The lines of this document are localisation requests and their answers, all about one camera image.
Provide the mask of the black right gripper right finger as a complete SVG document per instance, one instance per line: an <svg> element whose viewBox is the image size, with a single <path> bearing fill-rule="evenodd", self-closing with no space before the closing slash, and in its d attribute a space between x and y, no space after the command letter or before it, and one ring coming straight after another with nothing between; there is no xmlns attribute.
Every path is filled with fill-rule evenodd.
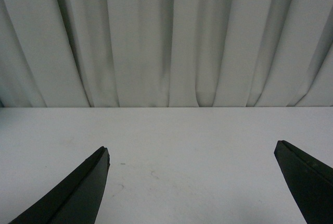
<svg viewBox="0 0 333 224"><path fill-rule="evenodd" d="M332 168L284 140L274 155L306 223L332 223Z"/></svg>

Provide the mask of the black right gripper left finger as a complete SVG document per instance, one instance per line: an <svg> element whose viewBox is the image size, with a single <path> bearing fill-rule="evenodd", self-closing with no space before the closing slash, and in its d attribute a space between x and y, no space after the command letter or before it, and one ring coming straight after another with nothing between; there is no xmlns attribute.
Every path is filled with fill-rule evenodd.
<svg viewBox="0 0 333 224"><path fill-rule="evenodd" d="M109 167L102 146L11 223L95 223Z"/></svg>

